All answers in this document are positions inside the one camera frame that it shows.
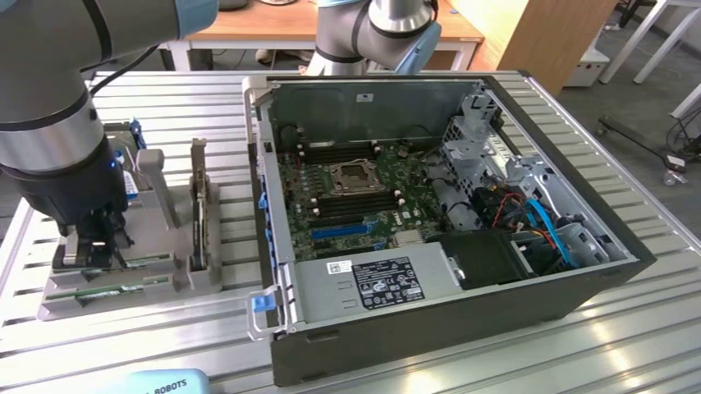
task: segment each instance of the aluminum extrusion table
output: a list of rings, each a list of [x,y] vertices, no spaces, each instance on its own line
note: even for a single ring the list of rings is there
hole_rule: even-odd
[[[131,371],[170,368],[202,369],[215,393],[701,390],[699,240],[533,79],[494,76],[657,255],[631,282],[559,321],[274,387],[269,344],[249,339],[245,316],[243,297],[259,289],[261,277],[241,73],[133,72],[101,91],[95,105],[103,121],[141,120],[150,147],[167,156],[171,185],[187,182],[193,137],[209,139],[210,176],[223,187],[225,291],[38,321],[58,232],[22,202],[0,249],[0,390],[91,392]],[[509,120],[505,131],[521,150],[533,148]]]

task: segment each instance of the white table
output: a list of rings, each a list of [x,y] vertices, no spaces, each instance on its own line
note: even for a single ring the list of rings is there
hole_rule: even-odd
[[[437,51],[454,51],[456,57],[450,70],[465,71],[470,66],[473,60],[474,51],[477,49],[478,42],[440,42],[436,50]],[[189,52],[191,49],[305,49],[314,51],[314,41],[289,41],[289,40],[181,40],[165,43],[161,46],[162,49],[169,49],[174,55],[175,70],[178,72],[191,71]]]
[[[621,68],[621,65],[625,62],[625,59],[628,59],[628,57],[631,56],[633,50],[643,41],[645,34],[648,33],[653,24],[657,22],[657,19],[660,18],[660,15],[663,14],[668,6],[693,7],[695,9],[692,10],[692,12],[689,12],[689,15],[687,15],[687,17],[681,21],[680,25],[669,35],[669,38],[661,45],[660,49],[657,49],[656,55],[651,58],[643,70],[637,73],[636,78],[633,78],[633,81],[637,84],[643,84],[645,78],[648,78],[649,76],[649,73],[660,65],[663,58],[668,55],[669,50],[673,48],[677,41],[680,41],[681,37],[684,36],[684,33],[689,30],[689,27],[696,21],[699,14],[701,14],[701,0],[657,0],[657,4],[649,12],[644,23],[641,23],[640,27],[636,30],[636,33],[628,40],[628,43],[625,43],[625,46],[621,49],[621,52],[619,53],[619,56],[613,59],[608,69],[604,71],[604,74],[601,74],[601,83],[608,84],[612,80],[613,75],[616,74],[616,72]],[[692,94],[687,97],[681,105],[673,110],[672,116],[680,119],[687,113],[689,107],[699,101],[700,98],[701,85],[693,90]]]

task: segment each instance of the product label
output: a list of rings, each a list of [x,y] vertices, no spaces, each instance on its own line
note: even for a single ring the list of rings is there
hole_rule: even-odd
[[[373,93],[361,93],[356,96],[357,103],[373,103],[376,95]]]
[[[353,262],[350,260],[334,261],[333,263],[326,263],[326,269],[329,270],[329,275],[334,273],[349,273],[352,271]]]
[[[139,189],[137,187],[137,182],[134,181],[134,175],[129,171],[123,171],[125,173],[125,186],[127,189],[127,197],[129,199],[135,198],[139,195]]]
[[[676,158],[675,156],[668,155],[668,160],[675,166],[685,167],[687,164],[684,163],[684,160],[680,158]]]
[[[409,257],[353,266],[365,309],[424,300],[424,290]]]

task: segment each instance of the white sticker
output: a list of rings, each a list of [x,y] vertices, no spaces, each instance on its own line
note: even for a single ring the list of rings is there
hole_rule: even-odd
[[[329,275],[334,273],[349,273],[352,271],[353,262],[350,260],[334,261],[333,263],[326,263],[326,269],[329,270]]]
[[[134,175],[129,171],[125,173],[125,186],[127,189],[127,197],[131,199],[139,195],[139,189],[137,188],[137,182],[134,181]]]
[[[356,96],[357,103],[373,103],[376,95],[373,93],[361,93]]]
[[[669,156],[668,155],[668,160],[669,162],[675,165],[675,166],[681,166],[684,167],[687,164],[684,163],[684,160],[681,160],[680,158],[676,158],[675,156]]]

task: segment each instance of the cable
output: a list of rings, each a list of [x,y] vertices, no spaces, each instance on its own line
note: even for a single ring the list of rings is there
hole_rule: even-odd
[[[689,144],[693,143],[695,139],[689,136],[689,133],[687,132],[687,127],[693,123],[699,115],[701,114],[701,107],[696,108],[693,111],[691,111],[684,117],[677,119],[677,122],[673,124],[673,126],[668,130],[668,134],[665,136],[665,144],[668,146],[669,150],[673,150],[679,153],[683,153],[684,155],[688,155],[689,153],[685,152],[685,149],[689,147]],[[680,128],[677,130],[673,143],[669,143],[669,137],[672,136],[675,129]],[[680,149],[677,149],[677,143],[680,141],[680,137],[684,135],[685,141]]]
[[[444,183],[448,185],[448,186],[456,186],[456,182],[453,182],[452,180],[446,179],[446,178],[426,178],[426,183],[429,185],[433,185],[436,181],[444,181]]]
[[[138,57],[138,59],[127,64],[119,71],[117,71],[114,74],[111,74],[105,80],[101,81],[98,85],[93,87],[90,90],[90,95],[95,96],[98,92],[105,88],[114,80],[117,80],[121,76],[123,76],[134,67],[137,67],[139,64],[143,63],[146,58],[151,56],[151,53],[154,53],[158,49],[158,45],[154,45],[151,48],[146,50],[146,52],[142,54],[142,56]]]
[[[430,0],[430,7],[434,9],[434,22],[438,21],[438,0]]]
[[[436,136],[430,133],[430,130],[426,128],[425,125],[420,125],[420,124],[409,125],[409,126],[406,127],[406,129],[410,130],[413,127],[417,127],[418,129],[424,130],[424,133],[426,133],[426,135],[428,135],[429,137],[432,137],[432,138],[436,137]]]
[[[553,249],[557,249],[557,248],[559,248],[559,247],[556,246],[556,243],[553,242],[550,236],[548,235],[548,233],[546,233],[545,231],[538,230],[538,229],[536,229],[536,228],[532,229],[532,230],[526,230],[526,231],[528,231],[528,232],[532,232],[533,234],[538,234],[540,236],[542,236],[542,237],[546,239],[546,241],[548,241],[548,243],[550,244],[550,246],[552,246]]]
[[[278,57],[278,50],[273,49],[273,61],[271,61],[271,70],[275,70],[275,58]]]
[[[231,70],[235,70],[239,68],[241,62],[243,62],[243,57],[246,56],[246,52],[247,52],[247,49],[243,50],[243,53],[241,54],[241,57],[239,57],[239,61],[237,62],[237,65],[234,66]]]
[[[297,169],[302,170],[302,160],[299,159],[299,157],[294,153],[290,153],[290,152],[278,153],[278,157],[285,157],[285,156],[291,156],[293,158],[295,158]]]
[[[456,208],[458,205],[464,205],[468,209],[473,210],[473,206],[466,203],[465,201],[458,201],[456,204],[450,206],[450,209],[446,211],[446,215],[453,211],[453,208]]]
[[[509,197],[520,197],[521,198],[521,195],[517,194],[517,193],[508,193],[504,198],[502,198],[502,203],[500,204],[500,209],[497,210],[497,215],[494,216],[494,222],[492,222],[492,227],[496,227],[497,226],[497,222],[500,220],[500,216],[502,216],[502,209],[504,209],[504,205],[506,204],[506,200]]]
[[[559,231],[556,230],[556,227],[552,225],[550,217],[548,216],[546,209],[540,204],[540,202],[536,199],[528,199],[528,204],[532,204],[536,208],[536,212],[540,215],[540,218],[542,219],[544,223],[546,224],[548,231],[550,232],[550,236],[553,241],[556,242],[556,245],[559,246],[560,253],[563,254],[563,260],[575,268],[580,268],[580,264],[577,264],[575,261],[571,260],[571,253],[568,252],[568,248],[564,244],[564,242],[560,240]]]

